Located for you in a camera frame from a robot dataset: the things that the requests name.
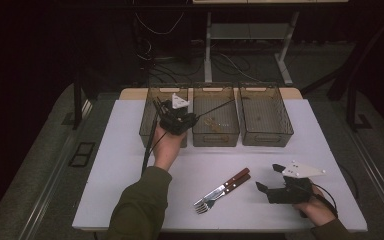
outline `wire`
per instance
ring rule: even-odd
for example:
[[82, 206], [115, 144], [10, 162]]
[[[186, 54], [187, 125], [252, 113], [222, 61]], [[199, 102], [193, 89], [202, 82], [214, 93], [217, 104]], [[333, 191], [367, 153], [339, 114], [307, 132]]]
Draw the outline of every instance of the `wire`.
[[160, 139], [158, 139], [158, 141], [154, 144], [154, 146], [151, 148], [150, 150], [150, 153], [152, 152], [152, 150], [154, 150], [155, 146], [157, 146], [157, 144], [161, 141], [161, 139], [163, 139], [163, 137], [167, 134], [168, 132], [165, 132], [161, 137]]
[[222, 72], [224, 74], [231, 75], [231, 76], [240, 75], [240, 73], [238, 71], [235, 71], [234, 73], [231, 73], [231, 72], [227, 72], [224, 69], [222, 69], [219, 66], [219, 64], [223, 64], [223, 63], [220, 60], [218, 60], [217, 58], [211, 58], [211, 64], [214, 65], [214, 67], [216, 67], [220, 72]]
[[145, 40], [148, 43], [148, 45], [149, 45], [148, 51], [146, 51], [146, 53], [145, 53], [145, 54], [149, 54], [151, 52], [152, 45], [151, 45], [151, 43], [146, 38], [142, 38], [142, 39]]
[[200, 63], [199, 66], [198, 66], [198, 69], [194, 70], [194, 71], [191, 72], [191, 73], [177, 73], [177, 72], [174, 72], [173, 70], [171, 70], [171, 69], [168, 68], [168, 67], [164, 67], [164, 66], [161, 65], [161, 64], [157, 64], [157, 67], [164, 68], [164, 69], [166, 69], [167, 71], [169, 71], [170, 73], [172, 73], [172, 74], [174, 74], [174, 75], [182, 76], [182, 77], [187, 77], [187, 76], [191, 76], [191, 75], [194, 75], [194, 74], [196, 74], [197, 72], [199, 72], [199, 70], [201, 69], [201, 67], [202, 67], [203, 64], [204, 64], [204, 62], [201, 61], [201, 63]]
[[163, 70], [156, 69], [156, 68], [152, 68], [152, 69], [150, 69], [150, 70], [154, 70], [154, 71], [157, 71], [157, 72], [164, 73], [164, 74], [166, 74], [167, 76], [169, 76], [169, 77], [173, 80], [173, 82], [177, 83], [177, 80], [176, 80], [170, 73], [168, 73], [168, 72], [165, 72], [165, 71], [163, 71]]
[[318, 188], [320, 188], [320, 189], [322, 189], [325, 193], [327, 193], [327, 195], [329, 195], [329, 197], [332, 199], [332, 201], [333, 201], [333, 206], [334, 206], [334, 208], [335, 208], [335, 210], [337, 209], [336, 208], [336, 202], [335, 202], [335, 199], [332, 197], [332, 195], [326, 190], [326, 189], [324, 189], [323, 187], [321, 187], [320, 185], [317, 185], [317, 184], [315, 184], [315, 183], [312, 183], [314, 186], [316, 186], [316, 187], [318, 187]]
[[221, 104], [220, 106], [217, 106], [217, 107], [215, 107], [215, 108], [211, 109], [210, 111], [208, 111], [208, 112], [205, 112], [205, 113], [203, 113], [203, 114], [199, 115], [199, 116], [198, 116], [198, 117], [196, 117], [196, 118], [200, 118], [200, 117], [202, 117], [203, 115], [205, 115], [205, 114], [207, 114], [207, 113], [210, 113], [210, 112], [212, 112], [212, 111], [214, 111], [214, 110], [217, 110], [217, 109], [219, 109], [219, 108], [221, 108], [221, 107], [223, 107], [223, 106], [225, 106], [225, 105], [227, 105], [227, 104], [229, 104], [229, 103], [231, 103], [231, 102], [233, 102], [233, 101], [235, 101], [235, 99], [232, 99], [232, 100], [230, 100], [230, 101], [227, 101], [227, 102], [225, 102], [225, 103]]
[[306, 47], [306, 44], [303, 44], [302, 48], [299, 50], [299, 52], [297, 54], [294, 55], [294, 57], [289, 61], [288, 64], [286, 64], [285, 66], [285, 69], [283, 69], [280, 74], [282, 74], [283, 72], [285, 72], [290, 66], [291, 64], [296, 60], [296, 58], [301, 54], [301, 52], [304, 50], [304, 48]]
[[148, 74], [155, 77], [156, 79], [160, 80], [161, 83], [165, 83], [165, 81], [162, 78], [158, 77], [157, 75], [152, 74], [152, 73], [148, 73]]
[[226, 67], [228, 67], [228, 68], [232, 68], [232, 69], [235, 69], [235, 70], [237, 70], [237, 68], [239, 68], [241, 71], [248, 71], [248, 70], [251, 69], [251, 64], [249, 63], [248, 60], [246, 60], [246, 59], [245, 59], [244, 57], [242, 57], [242, 56], [237, 56], [237, 57], [239, 57], [240, 59], [242, 59], [242, 61], [246, 64], [246, 67], [245, 67], [245, 68], [239, 68], [239, 66], [238, 66], [236, 63], [235, 63], [235, 65], [236, 65], [237, 67], [234, 67], [234, 66], [232, 66], [231, 61], [229, 61], [229, 63], [223, 63], [222, 61], [219, 61], [217, 58], [213, 58], [213, 60], [219, 62], [220, 64], [222, 64], [222, 65], [224, 65], [224, 66], [226, 66]]
[[152, 146], [152, 140], [155, 135], [155, 129], [157, 128], [157, 119], [158, 119], [158, 112], [155, 113], [154, 120], [152, 121], [151, 133], [149, 134], [148, 143], [146, 144], [146, 149], [145, 149], [145, 155], [143, 156], [141, 175], [143, 175], [146, 167], [148, 166], [149, 156], [151, 155], [150, 149]]
[[137, 53], [136, 56], [138, 56], [140, 59], [143, 59], [145, 61], [151, 61], [152, 60], [151, 57], [145, 58], [145, 57], [142, 57], [142, 55], [139, 55], [139, 53]]
[[167, 32], [157, 32], [155, 30], [152, 30], [150, 27], [148, 27], [143, 21], [142, 19], [139, 17], [138, 13], [135, 13], [136, 15], [136, 18], [138, 19], [138, 21], [140, 22], [140, 24], [142, 24], [142, 26], [144, 26], [146, 29], [148, 29], [148, 31], [154, 33], [154, 34], [157, 34], [157, 35], [166, 35], [166, 34], [170, 34], [171, 32], [173, 32], [173, 30], [176, 28], [177, 24], [179, 24], [180, 20], [183, 18], [183, 16], [185, 15], [184, 12], [182, 12], [182, 14], [180, 15], [179, 19], [177, 19], [177, 21], [174, 23], [173, 27], [171, 27], [170, 30], [168, 30]]
[[347, 174], [348, 174], [348, 176], [350, 177], [350, 179], [351, 179], [351, 181], [352, 181], [352, 183], [353, 183], [353, 185], [354, 185], [354, 190], [355, 190], [355, 196], [354, 196], [354, 198], [356, 199], [356, 200], [358, 200], [359, 198], [360, 198], [360, 191], [358, 190], [358, 185], [357, 185], [357, 182], [355, 181], [355, 178], [352, 176], [352, 174], [348, 171], [348, 169], [346, 169], [344, 166], [342, 166], [341, 164], [339, 164], [338, 163], [338, 166], [340, 167], [340, 168], [342, 168], [342, 170], [344, 170]]
[[254, 81], [257, 81], [257, 82], [261, 82], [260, 80], [253, 78], [253, 77], [249, 76], [248, 74], [244, 73], [238, 66], [236, 66], [236, 64], [228, 56], [224, 55], [223, 53], [220, 53], [220, 55], [225, 57], [230, 63], [232, 63], [232, 65], [236, 68], [236, 70], [238, 70], [238, 72], [241, 73], [242, 75], [244, 75], [245, 77], [252, 79]]
[[[245, 51], [245, 53], [247, 53], [247, 54], [254, 54], [254, 53], [259, 53], [259, 52], [261, 52], [261, 51], [269, 50], [269, 49], [272, 49], [272, 48], [274, 48], [274, 47], [279, 46], [278, 43], [271, 43], [271, 42], [269, 43], [269, 42], [270, 42], [269, 40], [266, 40], [267, 46], [261, 46], [261, 48], [259, 48], [259, 49], [242, 50], [242, 51], [239, 50], [239, 49], [235, 49], [235, 50], [234, 50], [234, 49], [232, 48], [232, 46], [229, 45], [229, 49], [230, 49], [230, 51], [229, 51], [229, 55], [243, 54], [243, 51]], [[217, 51], [217, 52], [223, 52], [224, 49], [221, 49], [219, 45], [220, 45], [220, 44], [217, 45], [217, 47], [214, 49], [214, 51]]]

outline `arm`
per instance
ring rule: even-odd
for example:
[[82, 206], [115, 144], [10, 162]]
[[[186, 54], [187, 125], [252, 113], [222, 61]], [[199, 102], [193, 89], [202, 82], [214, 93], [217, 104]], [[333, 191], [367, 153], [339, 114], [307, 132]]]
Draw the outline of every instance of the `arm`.
[[[323, 193], [313, 186], [315, 194]], [[295, 204], [294, 208], [303, 211], [316, 227], [311, 233], [317, 240], [353, 240], [354, 236], [342, 225], [341, 221], [318, 199], [312, 197], [310, 201]]]
[[[158, 125], [154, 145], [164, 134], [165, 131]], [[105, 239], [151, 240], [158, 237], [167, 208], [171, 181], [168, 170], [179, 153], [184, 136], [167, 133], [154, 147], [154, 166], [148, 167], [138, 182], [123, 191], [111, 216]]]

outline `table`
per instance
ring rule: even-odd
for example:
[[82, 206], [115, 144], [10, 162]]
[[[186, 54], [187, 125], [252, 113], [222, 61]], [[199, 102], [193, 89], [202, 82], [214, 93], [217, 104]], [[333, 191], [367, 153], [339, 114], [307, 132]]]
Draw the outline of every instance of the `table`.
[[[299, 91], [282, 88], [294, 128], [285, 148], [243, 146], [195, 148], [192, 133], [170, 169], [166, 218], [167, 232], [294, 232], [312, 227], [291, 205], [269, 204], [255, 182], [283, 187], [282, 175], [272, 164], [292, 160], [327, 171], [312, 180], [335, 198], [339, 217], [350, 231], [367, 231], [367, 223], [329, 149], [307, 100]], [[87, 181], [72, 226], [86, 231], [106, 230], [121, 192], [140, 178], [145, 149], [139, 136], [146, 89], [125, 89], [116, 101]], [[243, 168], [251, 179], [220, 199], [205, 214], [194, 212], [193, 203]]]

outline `metal frame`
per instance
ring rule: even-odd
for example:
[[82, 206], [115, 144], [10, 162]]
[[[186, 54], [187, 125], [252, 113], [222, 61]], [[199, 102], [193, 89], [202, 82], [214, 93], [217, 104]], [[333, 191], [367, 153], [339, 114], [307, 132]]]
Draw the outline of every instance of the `metal frame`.
[[[230, 27], [233, 29], [230, 31], [229, 36], [223, 35], [223, 27], [226, 24], [213, 24], [211, 22], [211, 12], [207, 13], [207, 35], [205, 39], [205, 59], [204, 59], [204, 72], [205, 72], [205, 82], [212, 82], [212, 70], [211, 70], [211, 39], [232, 39], [236, 38], [231, 33], [232, 31], [236, 31], [238, 34], [237, 38], [244, 38], [241, 36], [241, 30], [245, 27], [248, 31], [249, 39], [283, 39], [282, 49], [279, 53], [274, 55], [277, 66], [279, 68], [280, 74], [282, 75], [283, 81], [286, 86], [293, 85], [292, 78], [289, 75], [289, 71], [284, 62], [286, 53], [288, 51], [288, 47], [292, 40], [292, 35], [295, 30], [296, 23], [298, 21], [299, 12], [296, 11], [292, 14], [291, 21], [289, 24], [253, 24], [253, 29], [259, 28], [260, 31], [267, 31], [264, 34], [251, 34], [249, 24], [234, 24]], [[284, 30], [284, 35], [282, 37], [279, 36], [280, 31]]]

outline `knife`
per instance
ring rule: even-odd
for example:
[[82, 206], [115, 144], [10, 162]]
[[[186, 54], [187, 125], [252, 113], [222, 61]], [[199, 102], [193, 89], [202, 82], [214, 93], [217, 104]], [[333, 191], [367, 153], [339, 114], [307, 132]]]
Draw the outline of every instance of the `knife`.
[[249, 169], [248, 168], [244, 168], [242, 171], [240, 171], [239, 173], [237, 173], [235, 176], [233, 176], [232, 178], [230, 178], [229, 180], [227, 180], [225, 183], [223, 183], [222, 185], [220, 185], [219, 187], [217, 187], [216, 189], [214, 189], [213, 191], [211, 191], [210, 193], [208, 193], [207, 195], [205, 195], [203, 198], [199, 199], [196, 203], [194, 203], [193, 205], [194, 206], [197, 206], [197, 205], [200, 205], [202, 204], [203, 202], [209, 200], [209, 199], [214, 199], [216, 198], [218, 195], [222, 194], [223, 191], [225, 189], [232, 189], [233, 185], [235, 184], [235, 182], [242, 178], [243, 176], [247, 175], [249, 173]]

